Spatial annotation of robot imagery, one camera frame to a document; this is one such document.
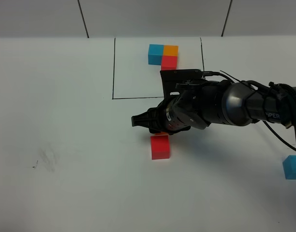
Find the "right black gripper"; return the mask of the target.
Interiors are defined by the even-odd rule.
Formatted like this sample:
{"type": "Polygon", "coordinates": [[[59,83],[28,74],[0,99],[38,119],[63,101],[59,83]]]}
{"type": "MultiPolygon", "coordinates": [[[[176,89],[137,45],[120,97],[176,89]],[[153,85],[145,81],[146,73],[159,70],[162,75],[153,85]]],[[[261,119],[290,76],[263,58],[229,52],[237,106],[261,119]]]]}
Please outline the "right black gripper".
{"type": "Polygon", "coordinates": [[[152,134],[173,135],[188,131],[191,127],[203,130],[211,123],[202,116],[199,94],[206,84],[178,84],[179,95],[165,98],[157,108],[132,116],[132,126],[148,128],[152,134]]]}

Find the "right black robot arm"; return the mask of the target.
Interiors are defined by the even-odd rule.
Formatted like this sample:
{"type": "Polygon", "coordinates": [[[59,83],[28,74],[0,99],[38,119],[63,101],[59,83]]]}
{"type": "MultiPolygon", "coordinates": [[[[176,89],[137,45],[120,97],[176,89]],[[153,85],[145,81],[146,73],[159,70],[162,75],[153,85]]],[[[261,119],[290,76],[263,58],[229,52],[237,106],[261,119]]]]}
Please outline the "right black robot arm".
{"type": "Polygon", "coordinates": [[[268,121],[288,126],[296,118],[296,87],[289,85],[203,80],[178,87],[182,88],[179,95],[167,96],[157,107],[133,116],[132,126],[175,134],[203,130],[212,123],[241,127],[268,121]]]}

